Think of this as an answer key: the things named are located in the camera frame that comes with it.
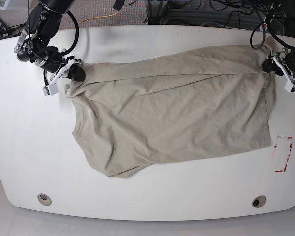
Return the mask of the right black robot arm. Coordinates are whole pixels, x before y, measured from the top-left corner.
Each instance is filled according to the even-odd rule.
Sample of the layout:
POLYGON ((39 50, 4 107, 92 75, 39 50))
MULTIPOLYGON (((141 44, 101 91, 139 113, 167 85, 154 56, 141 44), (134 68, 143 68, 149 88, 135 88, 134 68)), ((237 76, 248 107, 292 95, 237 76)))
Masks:
POLYGON ((25 29, 21 32, 18 43, 14 48, 17 59, 21 62, 34 63, 43 69, 45 84, 48 84, 47 73, 58 73, 70 62, 73 64, 60 73, 61 77, 67 77, 79 82, 86 78, 82 69, 82 61, 75 60, 73 56, 65 58, 76 47, 79 39, 79 26, 70 7, 73 0, 40 0, 33 11, 28 12, 25 29), (59 52, 55 46, 49 46, 60 27, 63 15, 68 14, 75 26, 75 36, 71 47, 59 52))

